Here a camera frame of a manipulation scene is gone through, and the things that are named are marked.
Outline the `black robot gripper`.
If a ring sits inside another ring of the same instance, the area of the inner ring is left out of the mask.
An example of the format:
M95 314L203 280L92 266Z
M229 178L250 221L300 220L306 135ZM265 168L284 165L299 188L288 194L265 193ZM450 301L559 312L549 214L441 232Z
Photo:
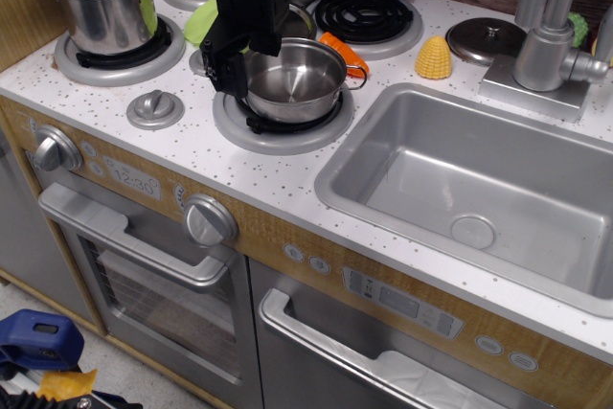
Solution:
M279 54L288 0L216 1L217 19L200 44L204 69L217 92L243 99L248 85L241 52Z

